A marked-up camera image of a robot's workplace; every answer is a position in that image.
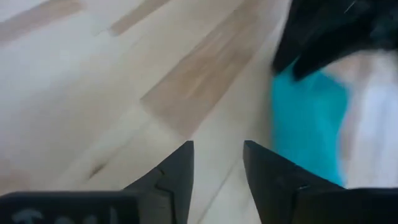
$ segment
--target black plastic part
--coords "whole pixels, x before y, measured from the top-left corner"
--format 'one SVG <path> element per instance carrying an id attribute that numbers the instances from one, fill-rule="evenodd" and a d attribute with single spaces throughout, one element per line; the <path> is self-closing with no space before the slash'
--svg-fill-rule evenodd
<path id="1" fill-rule="evenodd" d="M 293 224 L 398 223 L 398 189 L 302 192 Z"/>
<path id="2" fill-rule="evenodd" d="M 139 192 L 140 217 L 150 219 L 143 223 L 187 223 L 193 187 L 194 165 L 193 141 L 187 141 L 168 158 L 141 177 L 124 191 Z M 167 198 L 168 203 L 155 206 L 153 199 Z M 167 219 L 156 222 L 154 218 L 164 217 L 155 215 L 155 209 L 170 213 L 171 222 Z"/>
<path id="3" fill-rule="evenodd" d="M 119 192 L 17 192 L 0 197 L 0 223 L 186 224 L 193 187 L 187 141 Z"/>
<path id="4" fill-rule="evenodd" d="M 291 223 L 301 190 L 341 190 L 253 141 L 245 141 L 246 177 L 262 223 Z"/>
<path id="5" fill-rule="evenodd" d="M 398 189 L 346 190 L 253 141 L 243 159 L 264 224 L 398 223 Z"/>
<path id="6" fill-rule="evenodd" d="M 360 50 L 398 48 L 396 0 L 293 0 L 273 61 L 296 80 Z"/>
<path id="7" fill-rule="evenodd" d="M 317 37 L 345 19 L 355 18 L 367 6 L 355 0 L 292 0 L 284 33 L 272 63 L 279 73 L 301 55 Z"/>

